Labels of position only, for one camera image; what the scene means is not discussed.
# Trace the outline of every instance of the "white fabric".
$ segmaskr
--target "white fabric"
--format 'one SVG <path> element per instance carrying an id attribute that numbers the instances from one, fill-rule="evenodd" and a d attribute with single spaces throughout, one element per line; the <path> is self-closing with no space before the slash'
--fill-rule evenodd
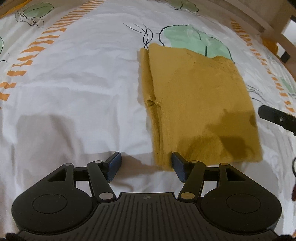
<path id="1" fill-rule="evenodd" d="M 67 26 L 52 45 L 39 45 L 47 49 L 34 58 L 31 66 L 14 67 L 27 70 L 24 76 L 7 76 L 16 59 L 28 55 L 20 52 L 83 1 L 48 2 L 54 9 L 43 18 L 42 29 L 17 23 L 14 14 L 0 20 L 0 36 L 4 39 L 0 57 L 7 61 L 0 63 L 1 82 L 17 83 L 15 88 L 0 88 L 0 92 L 10 94 L 6 102 L 0 101 L 0 236 L 17 231 L 10 212 L 13 200 L 67 162 L 85 166 L 119 151 L 123 155 L 122 167 L 111 182 L 117 196 L 120 192 L 177 195 L 181 190 L 183 184 L 174 172 L 162 171 L 153 163 L 151 124 L 139 78 L 138 51 L 144 47 L 144 34 L 124 24 L 146 26 L 155 33 L 165 26 L 191 24 L 216 37 L 229 48 L 245 83 L 261 95 L 250 92 L 250 96 L 287 111 L 264 66 L 235 32 L 206 17 L 202 10 L 197 14 L 178 11 L 153 0 L 105 1 Z M 230 19 L 221 21 L 229 25 Z M 159 43 L 157 36 L 152 42 Z M 255 39 L 253 43 L 268 59 L 274 74 L 284 76 L 296 90 L 293 78 L 273 61 L 272 53 Z M 257 111 L 262 103 L 255 99 Z M 234 166 L 279 198 L 283 214 L 276 232 L 291 234 L 296 228 L 295 204 L 291 201 L 295 183 L 291 161 L 296 156 L 296 139 L 258 116 L 257 123 L 264 160 Z M 205 185 L 204 193 L 210 188 Z"/>

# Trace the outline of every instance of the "metal bolt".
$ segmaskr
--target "metal bolt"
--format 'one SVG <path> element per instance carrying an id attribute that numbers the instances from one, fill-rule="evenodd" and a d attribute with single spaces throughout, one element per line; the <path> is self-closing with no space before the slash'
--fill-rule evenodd
<path id="1" fill-rule="evenodd" d="M 102 200 L 109 200 L 109 199 L 113 198 L 113 196 L 114 195 L 110 192 L 103 192 L 99 195 L 99 198 Z"/>
<path id="2" fill-rule="evenodd" d="M 181 198 L 186 199 L 186 200 L 194 199 L 194 197 L 195 197 L 195 195 L 191 192 L 183 192 L 180 196 L 181 196 Z"/>

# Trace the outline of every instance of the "wrinkled sheet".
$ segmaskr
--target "wrinkled sheet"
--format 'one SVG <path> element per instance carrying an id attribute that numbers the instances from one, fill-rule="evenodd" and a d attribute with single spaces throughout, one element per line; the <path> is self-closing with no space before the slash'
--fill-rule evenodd
<path id="1" fill-rule="evenodd" d="M 183 184 L 176 174 L 154 165 L 151 123 L 139 79 L 140 48 L 159 44 L 160 32 L 167 26 L 192 25 L 223 42 L 246 83 L 255 111 L 262 104 L 287 111 L 264 66 L 230 29 L 230 18 L 210 9 L 200 6 L 193 12 L 154 0 L 106 0 L 64 26 L 66 30 L 59 31 L 54 43 L 38 44 L 46 49 L 23 52 L 84 1 L 44 1 L 53 8 L 47 4 L 42 14 L 34 15 L 29 7 L 39 2 L 33 0 L 20 14 L 0 19 L 4 43 L 0 60 L 5 60 L 0 62 L 0 75 L 1 82 L 6 82 L 0 85 L 0 236 L 17 232 L 10 212 L 13 200 L 68 162 L 85 166 L 119 151 L 122 167 L 110 183 L 117 196 L 120 192 L 179 193 Z M 167 40 L 162 42 L 170 46 Z M 295 108 L 293 78 L 255 37 L 252 40 L 273 73 L 284 79 L 282 86 Z M 37 53 L 31 65 L 13 66 L 24 63 L 18 58 Z M 9 71 L 21 72 L 14 76 Z M 283 213 L 276 232 L 291 234 L 296 228 L 291 201 L 296 140 L 283 128 L 258 115 L 256 119 L 263 161 L 233 165 L 278 197 Z M 77 184 L 90 193 L 87 186 Z M 211 188 L 212 183 L 206 183 L 203 194 Z"/>

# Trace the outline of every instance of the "folded yellow cloth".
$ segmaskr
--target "folded yellow cloth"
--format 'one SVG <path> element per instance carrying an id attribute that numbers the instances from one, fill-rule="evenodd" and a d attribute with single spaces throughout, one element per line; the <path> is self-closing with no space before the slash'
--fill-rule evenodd
<path id="1" fill-rule="evenodd" d="M 255 112 L 234 63 L 181 48 L 142 48 L 143 96 L 156 163 L 174 151 L 205 164 L 262 159 Z"/>

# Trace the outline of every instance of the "wooden bed frame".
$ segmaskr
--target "wooden bed frame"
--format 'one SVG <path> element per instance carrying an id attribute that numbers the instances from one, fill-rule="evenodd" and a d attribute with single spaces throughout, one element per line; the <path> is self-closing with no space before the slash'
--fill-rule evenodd
<path id="1" fill-rule="evenodd" d="M 287 0 L 191 0 L 197 6 L 226 13 L 249 34 L 258 34 L 279 43 L 290 55 L 284 63 L 296 79 L 296 47 L 282 34 L 296 8 Z"/>

